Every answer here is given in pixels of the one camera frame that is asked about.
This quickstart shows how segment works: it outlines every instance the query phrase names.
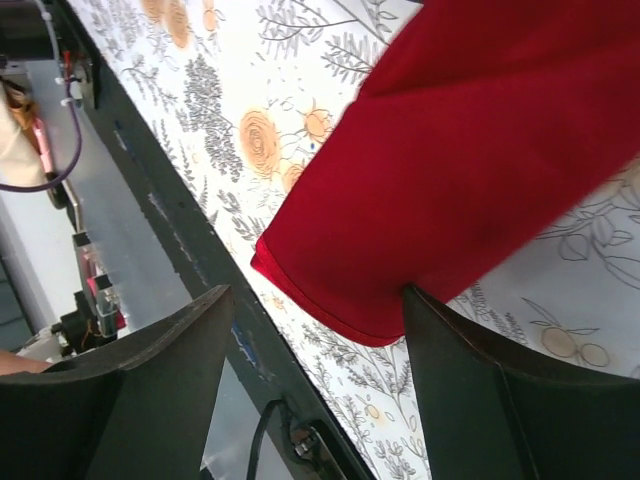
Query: beige cloth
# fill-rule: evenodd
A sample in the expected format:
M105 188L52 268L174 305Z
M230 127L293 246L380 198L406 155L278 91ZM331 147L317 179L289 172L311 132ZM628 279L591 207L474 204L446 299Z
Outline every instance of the beige cloth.
M0 89L0 171L10 185L33 187L44 183L40 155L24 134Z

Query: skin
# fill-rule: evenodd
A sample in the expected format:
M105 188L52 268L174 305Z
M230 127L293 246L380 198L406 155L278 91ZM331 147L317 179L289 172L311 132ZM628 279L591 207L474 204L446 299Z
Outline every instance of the skin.
M0 375L29 372L41 373L50 366L47 362L19 357L13 353L0 351Z

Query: table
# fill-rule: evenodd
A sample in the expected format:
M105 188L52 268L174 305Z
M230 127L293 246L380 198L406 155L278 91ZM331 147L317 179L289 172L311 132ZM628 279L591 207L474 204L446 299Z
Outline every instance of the table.
M406 0L70 3L373 474L429 478L404 341L381 349L349 342L249 266L258 236L419 7ZM640 377L633 341L640 335L633 313L639 178L635 169L623 172L451 306L548 355Z

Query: red cloth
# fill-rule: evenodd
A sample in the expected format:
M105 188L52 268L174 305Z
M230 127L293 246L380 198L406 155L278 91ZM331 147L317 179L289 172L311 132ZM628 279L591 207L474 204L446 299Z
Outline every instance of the red cloth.
M403 335L640 151L640 1L429 0L375 66L252 265L356 342Z

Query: wire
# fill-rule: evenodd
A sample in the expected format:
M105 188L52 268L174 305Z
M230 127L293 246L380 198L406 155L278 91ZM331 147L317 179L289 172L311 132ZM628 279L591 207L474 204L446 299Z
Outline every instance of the wire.
M313 462L300 458L295 451L295 445L291 441L291 410L287 406L287 403L282 400L271 400L264 407L262 414L260 415L260 421L256 427L256 431L253 434L253 440L251 441L251 450L249 453L249 467L247 468L247 480L256 480L258 473L258 463L260 462L260 449L262 447L262 439L267 431L269 420L276 408L280 409L280 434L282 435L282 445L285 448L285 454L294 463L301 465L308 465L313 468Z
M78 115L71 98L71 83L73 82L73 80L66 74L65 69L63 69L62 63L60 62L60 47L58 46L58 39L56 38L55 31L53 30L53 20L51 18L51 13L47 11L47 8L44 6L44 3L42 3L42 0L34 0L34 2L38 6L40 14L42 15L42 19L47 26L47 32L49 34L49 40L51 41L51 48L53 50L53 59L56 62L57 68L62 74L62 78L65 79L66 99L64 101L67 103L67 107L69 108L73 128L76 134L76 150L67 168L65 168L55 179L51 180L50 182L46 182L42 185L36 185L33 187L18 187L16 185L7 185L4 183L0 183L0 190L5 192L35 193L44 192L47 190L51 190L52 188L56 188L57 186L61 185L62 182L64 182L69 177L69 175L71 175L71 172L78 164L80 153L82 152L82 132L80 130L80 123L78 122Z

